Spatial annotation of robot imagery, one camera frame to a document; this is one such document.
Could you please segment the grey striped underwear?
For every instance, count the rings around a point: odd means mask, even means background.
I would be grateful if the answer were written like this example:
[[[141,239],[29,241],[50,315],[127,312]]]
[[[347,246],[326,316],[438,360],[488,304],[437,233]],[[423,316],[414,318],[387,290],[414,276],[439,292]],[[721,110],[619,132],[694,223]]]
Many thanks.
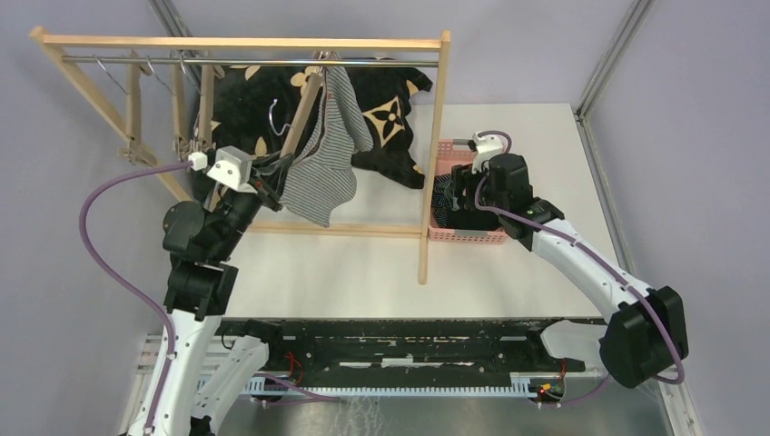
[[[311,136],[288,171],[281,202],[328,228],[333,211],[356,195],[352,156],[370,151],[373,140],[345,68],[327,69],[318,109]]]

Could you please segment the navy striped underwear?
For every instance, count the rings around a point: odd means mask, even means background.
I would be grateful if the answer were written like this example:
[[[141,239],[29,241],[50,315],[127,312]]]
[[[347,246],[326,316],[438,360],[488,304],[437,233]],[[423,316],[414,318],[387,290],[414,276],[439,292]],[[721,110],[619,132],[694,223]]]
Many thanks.
[[[455,227],[455,218],[459,207],[453,197],[453,182],[451,178],[439,178],[434,183],[431,207],[433,218],[438,227]]]

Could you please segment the black underwear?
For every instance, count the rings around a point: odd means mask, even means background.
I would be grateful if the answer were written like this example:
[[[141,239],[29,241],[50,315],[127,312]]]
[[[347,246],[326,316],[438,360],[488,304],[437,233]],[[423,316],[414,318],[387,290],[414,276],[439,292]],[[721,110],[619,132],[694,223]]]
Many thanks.
[[[470,231],[496,231],[500,227],[499,218],[491,212],[480,210],[447,210],[445,227]]]

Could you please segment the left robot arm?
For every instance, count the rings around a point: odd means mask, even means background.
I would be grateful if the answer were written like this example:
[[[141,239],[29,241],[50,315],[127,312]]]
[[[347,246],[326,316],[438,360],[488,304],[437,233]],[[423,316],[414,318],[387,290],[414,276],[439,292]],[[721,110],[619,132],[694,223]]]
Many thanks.
[[[285,344],[274,338],[279,328],[259,325],[239,332],[224,362],[198,383],[238,275],[228,261],[262,207],[281,209],[291,161],[262,157],[249,164],[244,190],[227,191],[213,210],[184,201],[163,217],[171,270],[161,313],[170,324],[128,434],[214,435],[253,374],[283,363]]]

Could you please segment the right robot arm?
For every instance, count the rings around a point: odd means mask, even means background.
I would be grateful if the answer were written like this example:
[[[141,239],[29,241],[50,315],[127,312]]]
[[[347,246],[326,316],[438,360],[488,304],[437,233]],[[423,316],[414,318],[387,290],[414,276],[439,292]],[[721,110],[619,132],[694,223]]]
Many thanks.
[[[455,210],[491,214],[510,239],[551,264],[596,307],[606,323],[596,340],[607,374],[627,388],[648,380],[685,381],[689,354],[685,307],[672,287],[654,288],[596,251],[565,214],[534,193],[528,165],[499,154],[457,164],[445,198]]]

